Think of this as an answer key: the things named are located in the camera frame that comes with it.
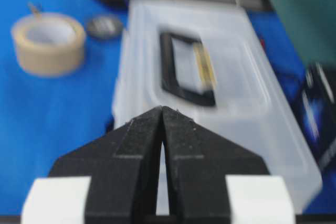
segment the masking tape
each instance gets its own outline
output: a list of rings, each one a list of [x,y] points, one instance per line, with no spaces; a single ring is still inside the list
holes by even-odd
[[[84,60],[86,34],[76,20],[57,13],[20,19],[12,28],[18,64],[39,76],[59,76]]]

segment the teal fabric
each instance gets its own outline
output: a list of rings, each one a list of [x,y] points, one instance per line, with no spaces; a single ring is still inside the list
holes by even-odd
[[[300,58],[336,66],[336,1],[271,0]]]

